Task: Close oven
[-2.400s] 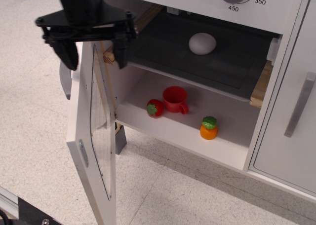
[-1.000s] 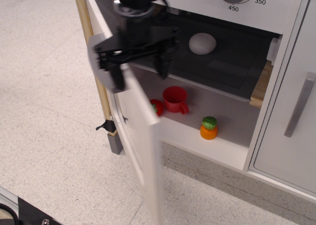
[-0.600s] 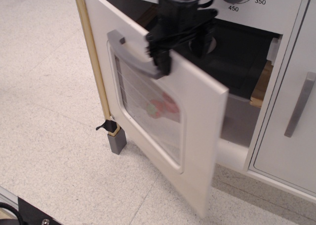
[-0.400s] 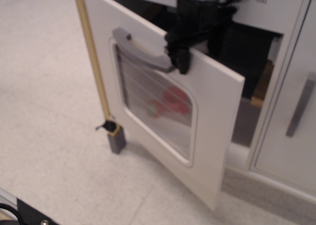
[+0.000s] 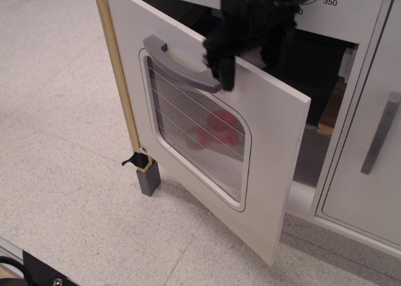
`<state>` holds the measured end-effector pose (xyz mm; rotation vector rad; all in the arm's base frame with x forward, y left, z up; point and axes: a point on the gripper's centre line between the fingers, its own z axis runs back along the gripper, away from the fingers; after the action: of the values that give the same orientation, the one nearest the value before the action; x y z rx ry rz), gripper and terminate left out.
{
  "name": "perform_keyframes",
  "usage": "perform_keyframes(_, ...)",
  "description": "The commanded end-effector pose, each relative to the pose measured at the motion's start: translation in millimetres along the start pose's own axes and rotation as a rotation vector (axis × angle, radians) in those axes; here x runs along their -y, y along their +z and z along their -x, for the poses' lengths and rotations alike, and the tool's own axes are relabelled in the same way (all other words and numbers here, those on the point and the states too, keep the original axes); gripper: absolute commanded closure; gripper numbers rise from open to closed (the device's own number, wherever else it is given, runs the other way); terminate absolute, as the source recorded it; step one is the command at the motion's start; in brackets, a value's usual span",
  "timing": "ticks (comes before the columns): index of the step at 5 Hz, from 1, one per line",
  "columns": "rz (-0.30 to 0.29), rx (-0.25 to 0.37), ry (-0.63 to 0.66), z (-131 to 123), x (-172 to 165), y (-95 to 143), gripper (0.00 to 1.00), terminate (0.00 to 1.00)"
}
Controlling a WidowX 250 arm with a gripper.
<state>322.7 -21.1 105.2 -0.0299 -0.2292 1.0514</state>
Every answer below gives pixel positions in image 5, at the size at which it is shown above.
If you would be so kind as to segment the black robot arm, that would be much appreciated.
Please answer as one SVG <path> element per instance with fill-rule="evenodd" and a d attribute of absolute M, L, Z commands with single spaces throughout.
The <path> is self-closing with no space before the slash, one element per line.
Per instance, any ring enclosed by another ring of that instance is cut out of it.
<path fill-rule="evenodd" d="M 289 53 L 296 29 L 295 0 L 221 0 L 222 20 L 203 42 L 204 60 L 223 90 L 234 88 L 235 57 L 261 48 L 273 70 Z"/>

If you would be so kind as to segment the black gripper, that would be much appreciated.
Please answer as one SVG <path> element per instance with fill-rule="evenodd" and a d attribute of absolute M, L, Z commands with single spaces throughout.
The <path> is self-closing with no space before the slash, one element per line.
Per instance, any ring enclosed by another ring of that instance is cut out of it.
<path fill-rule="evenodd" d="M 222 21 L 203 46 L 206 65 L 223 90 L 234 88 L 234 56 L 253 48 L 262 48 L 268 68 L 283 65 L 293 43 L 297 9 L 295 0 L 221 0 Z"/>

